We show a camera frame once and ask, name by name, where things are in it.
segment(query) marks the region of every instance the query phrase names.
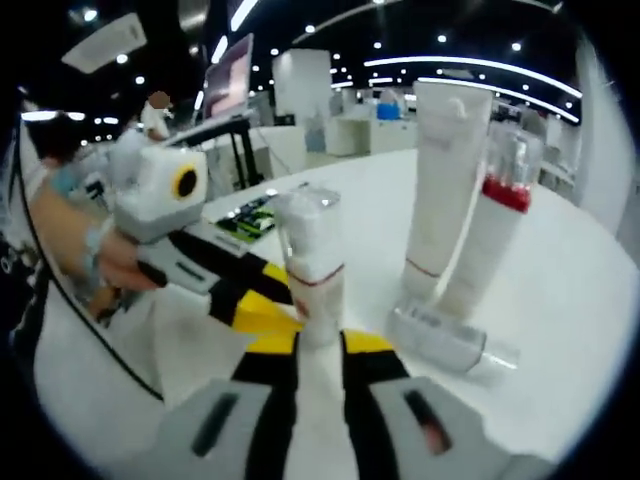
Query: white cosmetic tube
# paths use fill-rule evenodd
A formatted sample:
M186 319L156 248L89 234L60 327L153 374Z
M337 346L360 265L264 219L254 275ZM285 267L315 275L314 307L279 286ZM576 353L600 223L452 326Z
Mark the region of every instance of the white cosmetic tube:
M531 187L544 145L511 125L492 124L487 174L469 233L438 309L468 318L491 284L521 219L531 204Z
M469 209L491 115L491 92L415 83L418 104L416 199L403 282L431 300Z
M311 348L339 339L344 305L340 195L303 186L272 200L301 342Z

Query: gray gripper base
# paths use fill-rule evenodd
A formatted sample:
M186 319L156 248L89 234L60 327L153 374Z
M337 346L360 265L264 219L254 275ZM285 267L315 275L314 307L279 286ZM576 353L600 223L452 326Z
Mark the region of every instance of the gray gripper base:
M511 456L484 435L480 415L431 380L403 378L371 385L391 443L401 480L534 480L552 467L533 456ZM444 426L452 447L434 455L405 395L418 392Z
M163 271L169 283L200 295L207 295L220 279L215 273L184 256L166 237L138 247L138 259Z
M193 205L176 213L164 215L150 222L143 222L135 218L117 202L113 210L115 225L125 234L135 238L140 243L150 243L174 230L200 221L204 203Z
M243 480L253 433L271 387L215 380L160 424L153 447L130 460L107 468L107 476L118 480ZM203 427L212 426L216 407L235 398L229 415L207 452L194 453Z

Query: monitor screen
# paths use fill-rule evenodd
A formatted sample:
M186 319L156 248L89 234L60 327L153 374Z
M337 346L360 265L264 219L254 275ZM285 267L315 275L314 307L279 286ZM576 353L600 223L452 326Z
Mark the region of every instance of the monitor screen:
M251 76L253 35L249 35L222 56L205 74L204 118L215 118L230 110L246 108Z

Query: black ceiling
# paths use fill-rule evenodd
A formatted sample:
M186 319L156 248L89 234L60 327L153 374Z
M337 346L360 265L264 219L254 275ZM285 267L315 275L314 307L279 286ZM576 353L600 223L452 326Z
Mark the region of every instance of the black ceiling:
M319 26L354 8L372 5L371 0L260 0L238 32L230 33L226 0L212 0L204 23L184 31L180 15L185 9L197 9L204 0L84 0L41 2L30 12L25 38L19 39L18 79L27 98L42 108L78 111L87 119L78 122L86 135L117 133L118 127L93 125L94 117L115 116L121 120L135 113L146 96L164 89L174 103L195 98L201 87L203 72L221 35L230 43L249 32L256 34L254 64L261 67L252 76L252 88L269 87L272 48L283 52L289 48L320 48L340 53L335 67L346 67L334 81L353 75L356 86L365 87L375 71L380 76L402 76L403 85L411 85L419 76L435 76L446 65L412 64L365 68L364 61L407 55L447 55L475 57L522 66L564 83L574 85L576 29L561 10L554 14L513 0L403 0L369 9L321 29L293 45L305 33L306 25ZM98 20L77 24L70 12L93 7ZM61 62L61 57L83 38L106 23L128 13L140 18L148 44L132 52L124 65L115 62L93 74L82 74ZM438 43L445 34L446 43ZM382 48L373 48L380 41ZM511 44L522 43L514 52ZM200 54L189 49L199 45ZM470 68L473 73L482 69ZM521 91L523 77L509 72L485 71L491 83ZM147 81L136 85L143 75ZM554 105L563 105L567 94L535 80L527 80L527 94ZM579 112L576 105L572 113Z

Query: clear plastic bottle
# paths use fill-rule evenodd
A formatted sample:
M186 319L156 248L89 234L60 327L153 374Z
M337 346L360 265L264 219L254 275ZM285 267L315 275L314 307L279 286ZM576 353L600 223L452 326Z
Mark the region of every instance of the clear plastic bottle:
M339 337L344 310L344 245L340 195L303 186L273 201L289 288L304 344L318 348Z

